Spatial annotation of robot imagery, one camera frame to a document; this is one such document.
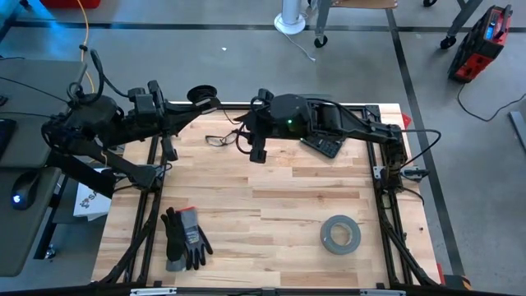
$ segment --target computer mouse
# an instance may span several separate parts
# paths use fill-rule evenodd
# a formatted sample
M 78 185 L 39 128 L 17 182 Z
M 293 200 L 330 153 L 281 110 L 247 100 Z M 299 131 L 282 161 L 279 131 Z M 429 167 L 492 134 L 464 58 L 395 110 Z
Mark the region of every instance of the computer mouse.
M 39 185 L 39 170 L 30 170 L 21 174 L 11 190 L 11 204 L 15 210 L 27 210 L 36 198 Z

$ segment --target black glove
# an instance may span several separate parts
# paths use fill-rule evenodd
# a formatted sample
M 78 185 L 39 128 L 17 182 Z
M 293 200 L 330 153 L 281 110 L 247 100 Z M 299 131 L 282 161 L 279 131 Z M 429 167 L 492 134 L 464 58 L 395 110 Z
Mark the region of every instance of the black glove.
M 195 270 L 199 269 L 199 264 L 206 265 L 205 249 L 210 255 L 214 253 L 205 233 L 197 223 L 196 208 L 191 207 L 181 211 L 181 220 L 184 232 L 187 237 L 186 245 L 188 250 L 187 271 L 194 266 Z
M 171 262 L 183 259 L 186 260 L 187 247 L 185 244 L 186 236 L 181 221 L 181 213 L 173 210 L 172 207 L 166 210 L 166 215 L 161 215 L 161 220 L 166 227 L 166 256 Z

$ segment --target gray desk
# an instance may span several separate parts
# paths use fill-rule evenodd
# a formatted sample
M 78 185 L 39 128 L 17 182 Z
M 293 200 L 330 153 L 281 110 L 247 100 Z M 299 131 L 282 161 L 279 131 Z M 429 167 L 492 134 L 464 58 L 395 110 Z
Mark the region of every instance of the gray desk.
M 67 85 L 79 81 L 85 64 L 30 60 L 0 61 L 0 76 L 26 83 L 67 100 Z M 45 211 L 60 177 L 60 169 L 42 169 L 37 197 L 31 208 L 13 210 L 10 204 L 14 181 L 30 168 L 42 168 L 50 149 L 42 140 L 40 127 L 47 118 L 2 114 L 24 112 L 51 115 L 66 109 L 66 104 L 38 91 L 0 80 L 0 95 L 9 101 L 0 106 L 0 118 L 13 118 L 18 127 L 0 160 L 0 276 L 18 275 L 35 240 Z

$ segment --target desk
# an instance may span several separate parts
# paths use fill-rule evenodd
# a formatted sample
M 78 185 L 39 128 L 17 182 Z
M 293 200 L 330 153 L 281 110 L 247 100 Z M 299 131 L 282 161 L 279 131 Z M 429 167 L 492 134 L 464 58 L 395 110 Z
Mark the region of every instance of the desk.
M 382 122 L 403 126 L 397 104 L 380 104 L 380 109 Z M 233 117 L 245 111 L 228 113 Z M 336 159 L 329 160 L 298 141 L 268 140 L 266 164 L 253 164 L 235 145 L 218 148 L 205 143 L 205 135 L 225 135 L 232 129 L 222 112 L 214 112 L 173 138 L 179 160 L 165 178 L 161 212 L 170 206 L 196 206 L 214 255 L 198 271 L 167 272 L 167 239 L 158 219 L 149 284 L 162 280 L 165 286 L 177 287 L 374 288 L 377 282 L 387 283 L 365 142 L 348 139 Z M 129 143 L 124 157 L 145 164 L 149 147 L 148 141 Z M 412 183 L 405 186 L 418 190 Z M 408 248 L 439 281 L 422 202 L 411 193 L 400 193 L 398 200 Z M 129 246 L 138 201 L 139 192 L 133 189 L 113 195 L 92 280 L 106 276 Z M 356 252 L 336 256 L 321 246 L 321 224 L 332 215 L 348 215 L 358 222 L 362 243 Z M 402 278 L 398 253 L 394 254 Z M 140 250 L 135 275 L 142 255 Z
M 62 99 L 67 99 L 67 85 L 79 81 L 84 70 L 85 64 L 81 62 L 0 61 L 0 76 Z M 40 127 L 48 119 L 2 112 L 51 115 L 65 111 L 67 105 L 38 91 L 4 80 L 0 80 L 0 95 L 9 98 L 5 105 L 0 106 L 0 118 L 17 121 L 15 134 L 0 159 L 0 241 L 8 242 L 0 245 L 0 276 L 15 276 L 20 273 L 35 240 L 60 176 L 60 169 L 43 169 L 35 203 L 28 210 L 13 210 L 10 204 L 12 184 L 28 169 L 42 168 L 46 164 L 50 149 L 40 135 Z

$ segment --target black remote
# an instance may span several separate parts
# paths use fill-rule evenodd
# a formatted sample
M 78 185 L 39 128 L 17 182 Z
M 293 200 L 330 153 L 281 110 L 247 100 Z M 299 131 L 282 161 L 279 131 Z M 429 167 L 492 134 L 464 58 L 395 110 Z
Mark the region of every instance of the black remote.
M 9 144 L 9 140 L 15 131 L 16 121 L 12 119 L 0 119 L 0 159 Z
M 333 159 L 336 157 L 339 149 L 344 144 L 344 139 L 338 141 L 329 141 L 318 136 L 309 136 L 307 138 L 301 138 L 300 142 Z

